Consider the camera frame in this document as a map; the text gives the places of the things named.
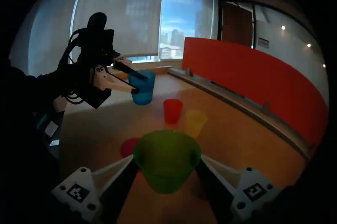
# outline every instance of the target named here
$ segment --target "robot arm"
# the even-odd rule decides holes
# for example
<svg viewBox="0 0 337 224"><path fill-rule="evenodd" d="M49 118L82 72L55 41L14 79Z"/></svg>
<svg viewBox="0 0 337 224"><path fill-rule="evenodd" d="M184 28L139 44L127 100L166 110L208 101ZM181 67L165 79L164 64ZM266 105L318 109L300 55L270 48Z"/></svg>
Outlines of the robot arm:
<svg viewBox="0 0 337 224"><path fill-rule="evenodd" d="M84 29L79 29L71 36L58 66L59 71L66 71L69 67L69 54L75 46L81 48L77 62L73 62L77 72L72 77L72 87L64 96L72 104L86 101L94 108L98 108L111 94L111 89L118 89L138 93L138 88L112 74L113 68L127 74L135 72L129 67L131 62L120 56L112 46L114 30L105 30L107 16L104 13L95 13ZM135 72L140 79L147 77Z"/></svg>

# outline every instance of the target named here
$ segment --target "roller shade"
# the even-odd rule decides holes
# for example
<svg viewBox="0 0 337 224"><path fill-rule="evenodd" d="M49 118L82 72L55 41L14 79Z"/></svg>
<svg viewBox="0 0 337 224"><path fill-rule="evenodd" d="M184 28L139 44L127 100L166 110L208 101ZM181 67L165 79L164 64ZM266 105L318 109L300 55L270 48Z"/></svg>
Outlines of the roller shade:
<svg viewBox="0 0 337 224"><path fill-rule="evenodd" d="M126 56L158 55L161 0L79 0L73 30L85 28L95 12L107 15L106 29L114 29L114 49ZM79 49L72 57L77 59Z"/></svg>

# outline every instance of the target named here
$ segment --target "orange partition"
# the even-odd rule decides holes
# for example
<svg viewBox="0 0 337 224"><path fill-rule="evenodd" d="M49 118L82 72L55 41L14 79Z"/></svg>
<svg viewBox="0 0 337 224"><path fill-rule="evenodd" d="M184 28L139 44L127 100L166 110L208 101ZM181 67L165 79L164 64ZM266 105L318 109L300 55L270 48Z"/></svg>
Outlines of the orange partition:
<svg viewBox="0 0 337 224"><path fill-rule="evenodd" d="M328 108L299 71L264 52L238 44L185 38L182 68L263 105L311 146L322 140Z"/></svg>

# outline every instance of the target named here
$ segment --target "building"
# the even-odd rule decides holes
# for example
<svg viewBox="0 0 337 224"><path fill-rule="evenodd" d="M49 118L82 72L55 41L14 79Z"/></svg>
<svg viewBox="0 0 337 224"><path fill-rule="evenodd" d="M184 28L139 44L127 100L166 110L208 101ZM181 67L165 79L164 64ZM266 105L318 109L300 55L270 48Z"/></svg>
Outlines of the building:
<svg viewBox="0 0 337 224"><path fill-rule="evenodd" d="M168 33L162 33L160 35L160 43L168 44L168 41L169 41L169 34Z"/></svg>
<svg viewBox="0 0 337 224"><path fill-rule="evenodd" d="M205 25L203 24L203 11L198 11L195 15L195 32L194 37L205 38Z"/></svg>
<svg viewBox="0 0 337 224"><path fill-rule="evenodd" d="M184 47L185 37L183 32L179 32L177 29L172 31L171 35L171 45Z"/></svg>

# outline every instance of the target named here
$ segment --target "wall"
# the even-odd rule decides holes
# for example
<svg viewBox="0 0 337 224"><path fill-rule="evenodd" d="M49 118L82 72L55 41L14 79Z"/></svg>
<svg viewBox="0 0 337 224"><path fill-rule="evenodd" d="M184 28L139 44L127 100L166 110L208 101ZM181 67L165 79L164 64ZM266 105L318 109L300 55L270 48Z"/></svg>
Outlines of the wall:
<svg viewBox="0 0 337 224"><path fill-rule="evenodd" d="M307 43L289 33L287 28L282 30L280 25L257 20L257 38L269 41L269 48L265 48L259 46L257 40L257 50L278 58L299 71L316 87L329 106L328 79L326 70L322 67L321 55L315 54L313 48L308 48Z"/></svg>

